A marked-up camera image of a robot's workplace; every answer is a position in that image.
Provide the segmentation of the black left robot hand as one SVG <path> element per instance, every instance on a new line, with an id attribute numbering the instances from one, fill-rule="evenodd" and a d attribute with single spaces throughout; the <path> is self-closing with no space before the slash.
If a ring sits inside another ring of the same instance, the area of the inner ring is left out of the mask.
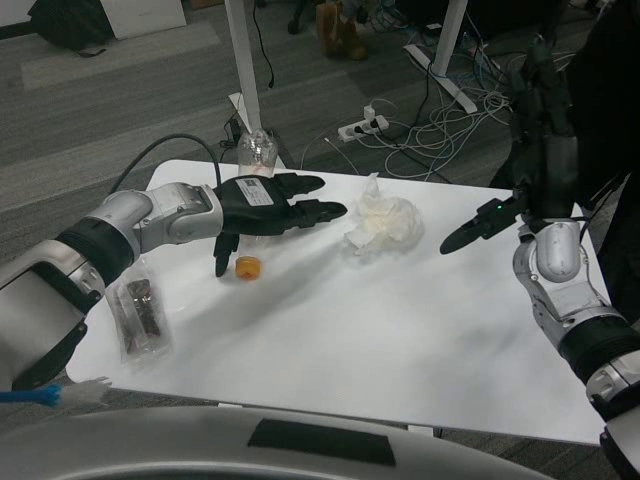
<path id="1" fill-rule="evenodd" d="M 320 177 L 285 173 L 272 177 L 239 176 L 216 187 L 214 193 L 221 202 L 223 226 L 213 252 L 215 275 L 220 278 L 225 274 L 242 235 L 279 236 L 293 228 L 311 228 L 346 215 L 347 207 L 339 202 L 317 199 L 289 202 L 297 195 L 324 186 Z"/>

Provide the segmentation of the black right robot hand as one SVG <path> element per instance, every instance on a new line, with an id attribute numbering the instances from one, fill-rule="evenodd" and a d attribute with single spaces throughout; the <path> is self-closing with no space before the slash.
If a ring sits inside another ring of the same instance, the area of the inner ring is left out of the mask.
<path id="1" fill-rule="evenodd" d="M 441 243 L 446 255 L 488 240 L 518 218 L 536 232 L 570 218 L 578 183 L 578 141 L 569 119 L 566 75 L 557 70 L 545 39 L 532 41 L 521 69 L 510 76 L 512 145 L 506 162 L 512 195 L 494 198 Z"/>

